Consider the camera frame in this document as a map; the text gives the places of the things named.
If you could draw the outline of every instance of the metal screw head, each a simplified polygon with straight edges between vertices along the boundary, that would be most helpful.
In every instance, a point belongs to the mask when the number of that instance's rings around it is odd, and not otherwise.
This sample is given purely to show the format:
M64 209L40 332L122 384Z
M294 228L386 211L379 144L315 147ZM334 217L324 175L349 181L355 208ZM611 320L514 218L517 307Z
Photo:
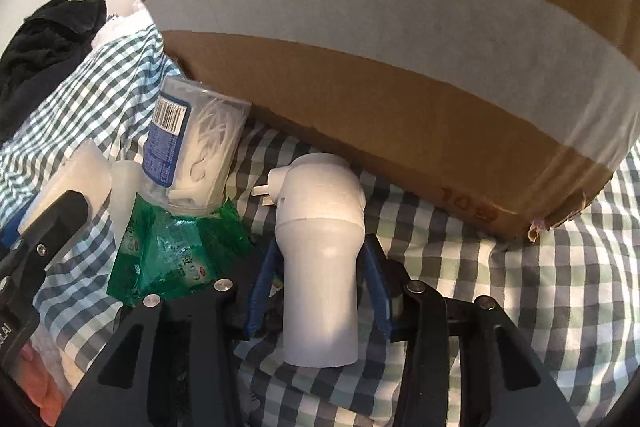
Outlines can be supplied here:
M419 279L413 279L406 284L406 288L411 293L422 293L427 289L427 285Z
M161 300L162 299L157 293L149 293L149 295L147 295L144 299L142 299L142 303L147 308L154 308L155 306L158 306Z
M478 304L478 306L483 310L493 310L496 302L495 299L489 295L481 295L476 299L476 304Z
M218 279L213 283L213 288L219 292L226 292L234 287L234 283L231 279Z

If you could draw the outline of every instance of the green plastic bag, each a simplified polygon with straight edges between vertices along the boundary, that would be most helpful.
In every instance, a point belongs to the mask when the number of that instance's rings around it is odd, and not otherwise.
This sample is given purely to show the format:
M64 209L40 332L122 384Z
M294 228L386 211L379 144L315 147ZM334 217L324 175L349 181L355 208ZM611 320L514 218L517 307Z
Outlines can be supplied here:
M175 299L225 277L249 255L247 238L230 201L210 216L174 216L136 196L107 286L108 295L135 306L156 293Z

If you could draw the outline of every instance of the white container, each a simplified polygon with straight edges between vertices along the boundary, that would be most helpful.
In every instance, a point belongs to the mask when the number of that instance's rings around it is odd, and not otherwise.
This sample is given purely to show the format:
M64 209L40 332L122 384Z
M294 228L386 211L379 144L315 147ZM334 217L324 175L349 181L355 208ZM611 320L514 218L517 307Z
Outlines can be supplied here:
M111 166L92 140L85 140L41 188L24 214L18 231L23 233L40 214L68 190L80 192L93 219L111 190Z
M145 143L140 195L185 216L220 206L250 108L192 80L166 77Z
M338 367L358 359L356 258L365 198L338 156L316 153L273 169L276 241L285 261L284 360Z

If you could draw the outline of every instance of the white plastic object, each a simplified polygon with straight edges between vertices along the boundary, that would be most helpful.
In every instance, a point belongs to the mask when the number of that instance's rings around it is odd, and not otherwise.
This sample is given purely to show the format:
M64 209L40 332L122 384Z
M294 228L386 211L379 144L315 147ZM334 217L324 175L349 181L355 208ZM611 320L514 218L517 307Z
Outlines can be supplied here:
M166 77L161 91L161 96L188 104L190 112L171 185L163 187L145 175L141 195L174 214L207 214L223 203L226 177L251 104L180 76Z
M96 33L94 40L91 41L92 49L96 50L116 39L133 35L145 28L149 28L149 26L154 23L151 15L149 15L144 5L136 8L137 10L129 16L115 16L108 20L104 26L100 28L100 31Z
M364 192L347 162L315 153L273 169L276 241L285 260L284 360L338 367L358 359L356 258Z
M111 165L111 197L109 214L116 249L124 236L131 217L136 194L142 179L142 165L134 161L116 161Z
M111 166L98 146L86 140L40 190L24 214L18 232L23 233L44 210L68 190L80 192L93 219L111 190Z

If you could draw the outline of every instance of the gingham fabric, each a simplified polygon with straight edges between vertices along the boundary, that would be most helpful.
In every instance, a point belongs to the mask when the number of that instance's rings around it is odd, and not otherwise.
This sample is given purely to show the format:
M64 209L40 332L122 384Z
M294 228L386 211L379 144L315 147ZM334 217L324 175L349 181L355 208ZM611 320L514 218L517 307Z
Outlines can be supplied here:
M0 150L0 224L87 138L109 158L140 160L161 79L177 69L154 28L105 45ZM268 171L310 151L250 121L226 186L252 233L273 231L274 207L251 198ZM596 425L638 367L640 146L580 216L536 245L510 245L464 225L426 201L355 168L366 191L367 232L393 259L443 295L492 295L531 342L583 425ZM53 266L35 304L58 345L87 368L111 334L119 303L105 293L115 256L101 209L78 245ZM338 369L282 362L278 338L236 347L246 421L266 427L384 425L391 421L405 345L372 326L366 291L359 305L359 360ZM452 357L456 346L452 344ZM460 416L460 367L450 378L449 425Z

